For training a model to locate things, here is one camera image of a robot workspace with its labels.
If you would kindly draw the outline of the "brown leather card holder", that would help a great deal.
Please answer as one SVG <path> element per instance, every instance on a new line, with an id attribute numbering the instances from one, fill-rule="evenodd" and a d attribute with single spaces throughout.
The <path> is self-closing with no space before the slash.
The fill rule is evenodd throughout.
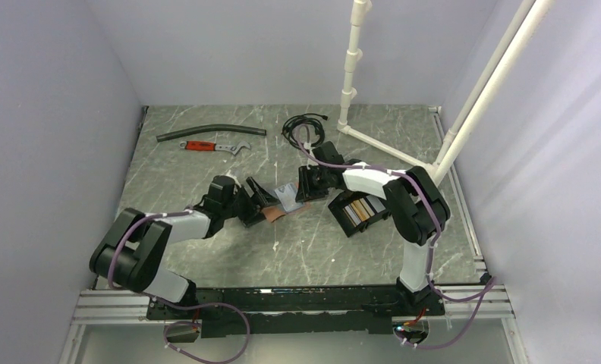
<path id="1" fill-rule="evenodd" d="M 270 190 L 270 193 L 275 196 L 274 189 Z M 310 207 L 310 204 L 308 202 L 302 202 L 302 203 L 304 204 L 304 206 L 301 209 L 298 209 L 298 210 L 296 210 L 294 212 L 291 212 L 291 213 L 285 213 L 282 210 L 282 207 L 281 207 L 280 203 L 278 205 L 276 205 L 276 206 L 273 206 L 273 207 L 265 207 L 265 208 L 263 208 L 262 213 L 265 215 L 266 220 L 268 222 L 273 223 L 274 221 L 276 221 L 276 220 L 278 220 L 278 219 L 280 219 L 280 218 L 282 218 L 282 217 L 284 217 L 286 215 L 291 215 L 291 214 L 294 214 L 294 213 L 300 213 L 303 210 L 307 210 Z"/>

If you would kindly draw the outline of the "black card box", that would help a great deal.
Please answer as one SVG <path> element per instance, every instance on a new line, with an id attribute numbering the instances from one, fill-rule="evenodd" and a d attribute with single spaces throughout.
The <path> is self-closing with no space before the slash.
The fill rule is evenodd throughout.
<path id="1" fill-rule="evenodd" d="M 328 208 L 346 237 L 363 233 L 370 225 L 392 216 L 381 199 L 362 192 L 344 191 L 328 204 Z"/>

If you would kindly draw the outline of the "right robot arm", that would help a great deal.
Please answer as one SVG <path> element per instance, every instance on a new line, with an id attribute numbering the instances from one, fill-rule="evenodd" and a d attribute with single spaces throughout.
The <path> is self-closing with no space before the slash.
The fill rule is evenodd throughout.
<path id="1" fill-rule="evenodd" d="M 425 168 L 387 169 L 362 161 L 345 161 L 331 142 L 316 148 L 311 164 L 298 168 L 296 200 L 324 198 L 331 189 L 376 197 L 404 240 L 403 266 L 398 276 L 398 308 L 414 315 L 433 294 L 430 276 L 436 240 L 451 211 Z"/>

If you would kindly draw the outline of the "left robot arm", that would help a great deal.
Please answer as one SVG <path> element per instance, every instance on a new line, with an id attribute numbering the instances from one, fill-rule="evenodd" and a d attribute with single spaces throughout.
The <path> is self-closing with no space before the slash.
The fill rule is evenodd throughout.
<path id="1" fill-rule="evenodd" d="M 264 220 L 264 208 L 278 202 L 252 177 L 241 185 L 232 177 L 218 175 L 199 203 L 181 211 L 145 213 L 125 209 L 91 255 L 90 271 L 106 279 L 111 289 L 167 301 L 167 309 L 185 319 L 197 307 L 197 286 L 162 266 L 167 246 L 213 237 L 225 221 L 233 218 L 251 227 Z"/>

